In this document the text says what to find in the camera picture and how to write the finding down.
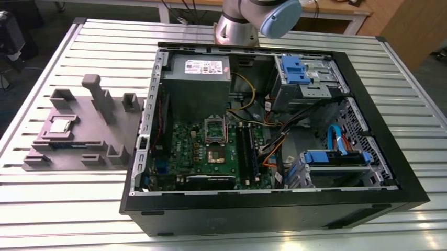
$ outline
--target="motherboard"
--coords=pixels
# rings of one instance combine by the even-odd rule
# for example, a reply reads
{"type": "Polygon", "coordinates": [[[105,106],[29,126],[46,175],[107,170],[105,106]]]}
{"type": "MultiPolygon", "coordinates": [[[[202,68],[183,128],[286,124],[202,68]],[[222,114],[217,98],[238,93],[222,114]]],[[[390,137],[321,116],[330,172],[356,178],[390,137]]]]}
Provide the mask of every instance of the motherboard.
{"type": "Polygon", "coordinates": [[[269,189],[270,174],[261,174],[257,164],[262,144],[257,125],[226,125],[218,117],[204,123],[174,123],[169,157],[153,158],[151,189],[269,189]]]}

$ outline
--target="ram slot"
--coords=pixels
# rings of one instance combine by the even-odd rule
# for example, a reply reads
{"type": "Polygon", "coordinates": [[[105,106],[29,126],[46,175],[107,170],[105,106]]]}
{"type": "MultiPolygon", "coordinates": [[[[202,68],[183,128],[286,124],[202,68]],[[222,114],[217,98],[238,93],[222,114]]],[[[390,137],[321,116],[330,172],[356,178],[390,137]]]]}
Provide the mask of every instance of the ram slot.
{"type": "Polygon", "coordinates": [[[249,159],[250,159],[250,180],[257,181],[256,177],[258,174],[258,168],[257,168],[257,154],[256,154],[256,146],[254,146],[254,138],[252,137],[252,128],[248,127],[248,135],[249,135],[249,159]]]}
{"type": "Polygon", "coordinates": [[[257,175],[254,142],[250,136],[250,127],[244,127],[242,131],[244,131],[245,168],[249,183],[253,184],[257,175]]]}
{"type": "Polygon", "coordinates": [[[238,163],[238,177],[241,184],[249,183],[246,157],[245,157],[245,144],[244,144],[244,130],[242,127],[236,129],[236,150],[237,150],[237,163],[238,163]]]}

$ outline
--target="yellow wire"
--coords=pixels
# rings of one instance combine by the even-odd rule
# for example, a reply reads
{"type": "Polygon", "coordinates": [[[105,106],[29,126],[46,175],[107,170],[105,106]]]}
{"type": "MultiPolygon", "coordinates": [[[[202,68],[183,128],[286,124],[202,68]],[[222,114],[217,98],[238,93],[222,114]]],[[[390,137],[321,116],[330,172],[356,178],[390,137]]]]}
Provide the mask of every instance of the yellow wire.
{"type": "Polygon", "coordinates": [[[244,105],[242,107],[238,107],[238,108],[234,108],[234,109],[228,109],[228,111],[240,111],[242,109],[245,109],[248,106],[250,106],[252,102],[254,102],[254,95],[256,95],[256,89],[252,85],[252,83],[249,82],[249,80],[242,76],[240,75],[238,73],[232,73],[234,75],[237,75],[245,82],[246,84],[249,85],[249,88],[250,88],[250,101],[246,105],[244,105]]]}
{"type": "Polygon", "coordinates": [[[270,158],[270,156],[273,155],[274,151],[277,150],[277,148],[280,147],[280,145],[282,144],[285,140],[285,137],[282,138],[282,140],[277,143],[276,147],[273,148],[273,150],[270,151],[269,155],[266,156],[265,160],[262,161],[262,166],[266,166],[269,164],[266,164],[268,159],[270,158]]]}

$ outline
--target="gray plastic block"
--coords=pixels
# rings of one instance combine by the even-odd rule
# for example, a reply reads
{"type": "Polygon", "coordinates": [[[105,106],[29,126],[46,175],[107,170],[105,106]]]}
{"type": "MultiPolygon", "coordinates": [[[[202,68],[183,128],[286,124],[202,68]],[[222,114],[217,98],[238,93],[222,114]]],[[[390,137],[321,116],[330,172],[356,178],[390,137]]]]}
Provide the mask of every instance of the gray plastic block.
{"type": "Polygon", "coordinates": [[[105,164],[103,159],[98,154],[82,154],[81,163],[85,166],[102,166],[105,164]]]}
{"type": "Polygon", "coordinates": [[[106,151],[107,149],[107,145],[105,141],[101,141],[98,143],[85,144],[85,147],[87,150],[91,150],[91,151],[106,151]]]}
{"type": "Polygon", "coordinates": [[[138,98],[134,93],[125,93],[121,99],[122,107],[126,112],[139,112],[138,98]]]}
{"type": "Polygon", "coordinates": [[[74,96],[67,89],[55,89],[49,96],[49,101],[57,110],[70,110],[67,101],[73,101],[74,96]]]}
{"type": "Polygon", "coordinates": [[[130,156],[122,145],[118,151],[115,151],[113,146],[109,145],[105,157],[109,159],[113,165],[125,165],[130,156]]]}
{"type": "Polygon", "coordinates": [[[99,88],[99,76],[94,74],[85,74],[82,79],[82,86],[90,91],[91,102],[95,110],[99,111],[106,124],[114,123],[113,116],[113,99],[107,90],[102,91],[99,88]]]}
{"type": "Polygon", "coordinates": [[[42,154],[27,155],[22,162],[31,166],[49,166],[50,160],[42,154]]]}
{"type": "MultiPolygon", "coordinates": [[[[70,110],[62,112],[69,111],[70,114],[62,114],[55,108],[50,110],[23,161],[23,170],[126,169],[129,156],[134,150],[141,108],[138,112],[126,112],[122,98],[111,98],[115,123],[106,124],[99,111],[91,105],[91,100],[91,97],[74,97],[73,100],[67,100],[70,110]],[[57,127],[54,131],[61,132],[47,133],[57,119],[70,120],[69,127],[57,127]],[[89,154],[99,157],[93,161],[89,154]]],[[[142,107],[142,98],[133,101],[137,102],[133,107],[142,107]]]]}
{"type": "Polygon", "coordinates": [[[49,140],[34,140],[30,147],[37,151],[50,151],[53,147],[49,145],[49,140]]]}

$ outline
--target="floor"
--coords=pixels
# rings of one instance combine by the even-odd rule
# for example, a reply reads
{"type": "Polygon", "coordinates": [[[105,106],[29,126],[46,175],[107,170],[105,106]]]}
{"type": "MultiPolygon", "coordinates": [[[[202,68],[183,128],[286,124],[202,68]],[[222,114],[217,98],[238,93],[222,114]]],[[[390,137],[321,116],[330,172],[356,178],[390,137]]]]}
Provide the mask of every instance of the floor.
{"type": "MultiPolygon", "coordinates": [[[[158,22],[155,8],[66,3],[65,12],[58,13],[51,2],[37,1],[37,6],[45,21],[45,25],[41,28],[30,31],[38,46],[38,55],[25,62],[26,67],[33,67],[31,69],[25,69],[21,73],[9,71],[3,74],[10,81],[10,88],[7,91],[0,90],[0,136],[6,130],[38,78],[41,70],[35,68],[45,67],[74,17],[158,22]]],[[[204,15],[200,21],[202,25],[210,25],[218,20],[220,13],[197,12],[198,17],[204,15]]],[[[0,62],[0,71],[2,72],[5,69],[7,69],[7,66],[0,62]]],[[[447,100],[444,98],[447,94],[447,64],[437,62],[433,57],[429,57],[413,75],[440,110],[447,114],[447,100]]]]}

